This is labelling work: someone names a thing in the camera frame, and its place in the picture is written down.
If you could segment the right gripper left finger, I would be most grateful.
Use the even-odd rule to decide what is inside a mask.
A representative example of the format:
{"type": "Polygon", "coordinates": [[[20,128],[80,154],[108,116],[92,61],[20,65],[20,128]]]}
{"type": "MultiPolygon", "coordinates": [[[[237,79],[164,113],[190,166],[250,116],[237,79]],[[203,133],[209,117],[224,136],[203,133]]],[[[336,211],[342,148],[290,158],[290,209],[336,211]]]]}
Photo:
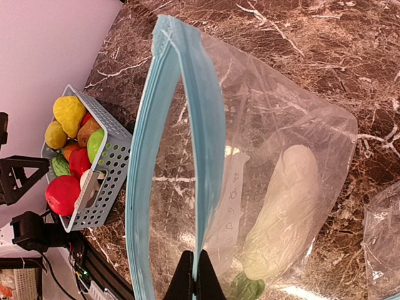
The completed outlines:
{"type": "Polygon", "coordinates": [[[164,300],[192,300],[194,295],[193,252],[181,254],[164,300]]]}

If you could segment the orange toy carrot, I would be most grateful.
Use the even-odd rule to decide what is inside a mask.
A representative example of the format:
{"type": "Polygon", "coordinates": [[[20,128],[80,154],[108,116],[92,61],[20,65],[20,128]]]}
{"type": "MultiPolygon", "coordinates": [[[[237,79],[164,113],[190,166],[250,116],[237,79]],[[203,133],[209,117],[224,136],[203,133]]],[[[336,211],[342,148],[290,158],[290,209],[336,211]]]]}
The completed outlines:
{"type": "Polygon", "coordinates": [[[68,141],[62,150],[62,154],[66,161],[69,161],[71,153],[75,150],[79,150],[81,147],[77,141],[68,141]]]}

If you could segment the black front frame rail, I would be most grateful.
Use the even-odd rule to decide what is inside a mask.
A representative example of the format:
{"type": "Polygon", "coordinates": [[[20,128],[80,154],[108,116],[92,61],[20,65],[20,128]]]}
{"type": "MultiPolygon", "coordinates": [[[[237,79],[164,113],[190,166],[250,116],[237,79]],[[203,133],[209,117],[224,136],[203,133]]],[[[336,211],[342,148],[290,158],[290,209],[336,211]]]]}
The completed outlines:
{"type": "Polygon", "coordinates": [[[68,236],[75,272],[93,299],[134,299],[132,286],[82,233],[73,231],[68,236]]]}

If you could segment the small clear zip bag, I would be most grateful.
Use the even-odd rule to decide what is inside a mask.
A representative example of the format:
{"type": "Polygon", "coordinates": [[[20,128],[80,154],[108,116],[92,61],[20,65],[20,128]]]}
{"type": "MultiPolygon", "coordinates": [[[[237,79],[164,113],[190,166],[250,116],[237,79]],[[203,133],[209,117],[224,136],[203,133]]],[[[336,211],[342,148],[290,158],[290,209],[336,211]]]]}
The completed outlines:
{"type": "Polygon", "coordinates": [[[364,208],[362,242],[368,299],[399,299],[399,183],[364,208]]]}

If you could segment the light blue plastic basket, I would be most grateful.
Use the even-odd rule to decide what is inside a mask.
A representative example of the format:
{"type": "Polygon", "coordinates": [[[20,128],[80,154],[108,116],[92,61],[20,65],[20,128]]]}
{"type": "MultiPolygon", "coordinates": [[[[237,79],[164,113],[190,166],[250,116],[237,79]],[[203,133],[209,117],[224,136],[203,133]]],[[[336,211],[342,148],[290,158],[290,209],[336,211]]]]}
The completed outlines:
{"type": "Polygon", "coordinates": [[[61,216],[66,232],[102,226],[128,173],[132,134],[94,97],[68,84],[63,96],[76,96],[104,130],[71,216],[61,216]]]}

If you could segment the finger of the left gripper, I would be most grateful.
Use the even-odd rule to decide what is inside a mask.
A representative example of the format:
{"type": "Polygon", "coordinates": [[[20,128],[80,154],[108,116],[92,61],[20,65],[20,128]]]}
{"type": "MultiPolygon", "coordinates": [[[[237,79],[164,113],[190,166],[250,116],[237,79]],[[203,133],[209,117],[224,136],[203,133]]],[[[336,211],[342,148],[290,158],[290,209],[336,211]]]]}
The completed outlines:
{"type": "Polygon", "coordinates": [[[10,156],[1,159],[1,205],[17,203],[49,171],[49,159],[10,156]]]}

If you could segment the brown toy potato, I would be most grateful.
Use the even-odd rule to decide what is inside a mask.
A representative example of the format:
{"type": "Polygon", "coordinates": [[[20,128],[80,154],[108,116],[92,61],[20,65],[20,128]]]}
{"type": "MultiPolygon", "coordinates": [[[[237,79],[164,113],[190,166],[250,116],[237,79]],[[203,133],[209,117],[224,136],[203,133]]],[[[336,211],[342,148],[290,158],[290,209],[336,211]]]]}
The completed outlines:
{"type": "Polygon", "coordinates": [[[85,148],[91,134],[100,128],[101,127],[98,122],[94,118],[90,118],[77,133],[77,141],[79,146],[81,148],[85,148]]]}

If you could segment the large red toy apple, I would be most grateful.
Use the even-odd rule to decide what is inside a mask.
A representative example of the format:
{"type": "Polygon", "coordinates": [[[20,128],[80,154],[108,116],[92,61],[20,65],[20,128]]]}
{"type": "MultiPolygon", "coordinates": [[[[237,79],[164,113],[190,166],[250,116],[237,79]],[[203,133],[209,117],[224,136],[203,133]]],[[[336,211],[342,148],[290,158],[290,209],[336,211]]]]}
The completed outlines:
{"type": "Polygon", "coordinates": [[[62,216],[69,217],[81,193],[79,181],[73,176],[60,176],[52,180],[46,188],[45,198],[50,209],[62,216]]]}

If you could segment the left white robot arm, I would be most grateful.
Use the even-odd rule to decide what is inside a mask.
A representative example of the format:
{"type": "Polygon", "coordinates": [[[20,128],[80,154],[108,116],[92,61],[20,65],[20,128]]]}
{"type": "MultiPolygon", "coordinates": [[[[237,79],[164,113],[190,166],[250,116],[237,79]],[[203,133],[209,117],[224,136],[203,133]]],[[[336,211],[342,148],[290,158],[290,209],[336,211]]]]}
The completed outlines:
{"type": "MultiPolygon", "coordinates": [[[[1,204],[17,203],[45,174],[49,160],[40,157],[13,155],[1,159],[1,204]]],[[[68,248],[69,234],[59,223],[45,223],[35,212],[12,218],[12,243],[27,251],[45,253],[49,248],[68,248]]]]}

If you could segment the large clear zip bag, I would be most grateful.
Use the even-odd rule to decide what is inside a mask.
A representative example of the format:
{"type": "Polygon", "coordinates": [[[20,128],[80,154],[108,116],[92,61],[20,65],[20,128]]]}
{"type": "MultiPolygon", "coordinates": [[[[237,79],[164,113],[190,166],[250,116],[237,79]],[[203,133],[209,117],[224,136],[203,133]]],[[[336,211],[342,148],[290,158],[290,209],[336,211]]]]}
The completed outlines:
{"type": "Polygon", "coordinates": [[[306,264],[348,175],[358,124],[347,110],[172,16],[153,29],[126,182],[126,250],[136,299],[162,299],[184,251],[205,250],[226,299],[282,153],[318,166],[309,243],[257,299],[305,299],[306,264]]]}

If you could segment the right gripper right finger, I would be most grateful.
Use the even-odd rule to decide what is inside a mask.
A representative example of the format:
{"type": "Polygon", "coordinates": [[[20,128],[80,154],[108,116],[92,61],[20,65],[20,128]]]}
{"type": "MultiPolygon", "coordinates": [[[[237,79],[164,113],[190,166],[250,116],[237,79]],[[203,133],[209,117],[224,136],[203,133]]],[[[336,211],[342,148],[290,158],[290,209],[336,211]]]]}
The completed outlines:
{"type": "Polygon", "coordinates": [[[199,300],[225,300],[225,295],[220,286],[213,265],[205,250],[201,251],[195,280],[195,297],[199,300]]]}

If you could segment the yellow toy lemon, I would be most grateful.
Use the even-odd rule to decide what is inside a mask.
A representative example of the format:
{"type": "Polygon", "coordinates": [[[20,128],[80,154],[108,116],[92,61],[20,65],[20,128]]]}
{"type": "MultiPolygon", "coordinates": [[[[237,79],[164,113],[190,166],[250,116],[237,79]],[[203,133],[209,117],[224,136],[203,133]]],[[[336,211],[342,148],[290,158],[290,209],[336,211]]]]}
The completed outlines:
{"type": "Polygon", "coordinates": [[[69,138],[75,138],[86,115],[86,108],[76,96],[59,97],[53,105],[53,114],[69,138]]]}

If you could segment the green toy cucumber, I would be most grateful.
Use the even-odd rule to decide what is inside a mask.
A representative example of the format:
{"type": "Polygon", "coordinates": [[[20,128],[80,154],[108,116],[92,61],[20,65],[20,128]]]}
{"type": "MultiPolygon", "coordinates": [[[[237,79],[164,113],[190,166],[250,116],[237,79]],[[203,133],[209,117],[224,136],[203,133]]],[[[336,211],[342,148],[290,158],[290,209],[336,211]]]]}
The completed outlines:
{"type": "Polygon", "coordinates": [[[52,170],[57,177],[70,176],[69,163],[66,161],[64,156],[54,156],[51,159],[52,170]]]}

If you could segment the yellow toy potato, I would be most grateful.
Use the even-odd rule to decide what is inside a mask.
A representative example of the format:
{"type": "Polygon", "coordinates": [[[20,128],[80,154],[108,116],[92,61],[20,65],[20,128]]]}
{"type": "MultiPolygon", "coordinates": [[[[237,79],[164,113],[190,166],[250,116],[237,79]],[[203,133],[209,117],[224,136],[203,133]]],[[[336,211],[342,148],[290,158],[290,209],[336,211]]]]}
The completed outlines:
{"type": "Polygon", "coordinates": [[[58,121],[53,121],[46,129],[44,140],[50,148],[61,149],[66,144],[68,135],[63,131],[58,121]]]}

